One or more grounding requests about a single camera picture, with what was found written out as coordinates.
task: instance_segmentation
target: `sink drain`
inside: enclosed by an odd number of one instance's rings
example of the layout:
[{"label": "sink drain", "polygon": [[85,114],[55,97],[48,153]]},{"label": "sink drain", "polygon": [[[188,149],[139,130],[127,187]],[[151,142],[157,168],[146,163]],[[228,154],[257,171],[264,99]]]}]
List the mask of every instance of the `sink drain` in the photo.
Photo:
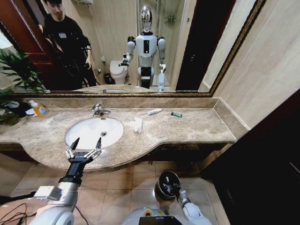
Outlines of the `sink drain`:
[{"label": "sink drain", "polygon": [[106,135],[107,135],[106,131],[101,133],[101,137],[105,137]]}]

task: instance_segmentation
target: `black cable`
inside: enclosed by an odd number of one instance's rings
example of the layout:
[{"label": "black cable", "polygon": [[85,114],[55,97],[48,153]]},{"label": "black cable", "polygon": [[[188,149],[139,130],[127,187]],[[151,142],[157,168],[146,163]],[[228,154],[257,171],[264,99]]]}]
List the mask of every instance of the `black cable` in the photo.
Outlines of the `black cable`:
[{"label": "black cable", "polygon": [[13,219],[13,220],[11,220],[10,222],[13,222],[13,221],[16,221],[16,220],[18,220],[18,219],[27,219],[27,218],[29,218],[29,217],[33,217],[33,216],[35,216],[37,213],[35,212],[35,213],[33,213],[33,214],[31,214],[31,215],[25,215],[24,217],[20,217],[20,218],[16,218],[16,219]]},{"label": "black cable", "polygon": [[77,206],[75,206],[75,208],[78,210],[80,216],[82,216],[82,218],[85,220],[86,224],[89,225],[88,220],[83,216],[83,214],[80,212],[79,208]]},{"label": "black cable", "polygon": [[[24,212],[24,213],[18,212],[18,213],[16,213],[13,217],[9,218],[8,220],[6,220],[6,221],[1,221],[1,220],[3,220],[7,215],[9,215],[11,212],[13,212],[14,210],[16,210],[17,208],[19,208],[19,207],[22,206],[22,205],[25,206],[25,212]],[[7,223],[8,221],[12,220],[14,217],[19,216],[20,214],[26,214],[26,212],[27,212],[27,204],[26,204],[26,203],[22,203],[22,204],[18,205],[17,207],[13,208],[11,211],[9,211],[7,214],[5,214],[2,218],[0,218],[0,223],[2,223],[2,224]]]}]

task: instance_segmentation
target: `green tube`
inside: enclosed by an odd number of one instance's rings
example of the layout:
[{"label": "green tube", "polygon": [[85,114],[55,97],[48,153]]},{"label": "green tube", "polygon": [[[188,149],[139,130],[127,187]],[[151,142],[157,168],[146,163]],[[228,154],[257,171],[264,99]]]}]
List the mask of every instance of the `green tube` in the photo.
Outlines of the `green tube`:
[{"label": "green tube", "polygon": [[181,118],[181,117],[182,117],[182,114],[175,113],[175,112],[172,112],[172,113],[171,113],[171,115],[172,115],[172,116],[177,116],[177,117],[179,117],[179,118]]}]

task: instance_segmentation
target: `small tube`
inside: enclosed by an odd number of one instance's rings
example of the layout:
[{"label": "small tube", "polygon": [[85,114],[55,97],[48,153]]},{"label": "small tube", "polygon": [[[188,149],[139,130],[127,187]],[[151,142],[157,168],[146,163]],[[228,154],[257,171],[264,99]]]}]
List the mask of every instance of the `small tube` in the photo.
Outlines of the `small tube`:
[{"label": "small tube", "polygon": [[182,114],[175,113],[175,112],[172,112],[172,113],[171,113],[171,115],[172,115],[172,116],[177,116],[177,117],[179,117],[179,118],[181,118],[181,117],[182,117]]},{"label": "small tube", "polygon": [[148,111],[147,114],[148,114],[148,116],[150,116],[150,115],[153,115],[153,114],[156,114],[159,112],[161,112],[161,109],[153,109],[151,111]]}]

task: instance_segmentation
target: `toilet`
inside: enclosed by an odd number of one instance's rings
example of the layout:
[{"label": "toilet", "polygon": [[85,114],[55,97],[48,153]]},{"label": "toilet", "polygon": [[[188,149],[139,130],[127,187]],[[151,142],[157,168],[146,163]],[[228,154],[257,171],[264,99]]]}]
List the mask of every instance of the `toilet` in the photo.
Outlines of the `toilet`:
[{"label": "toilet", "polygon": [[115,84],[125,84],[125,77],[127,75],[127,66],[120,66],[122,61],[111,61],[110,72],[115,81]]}]

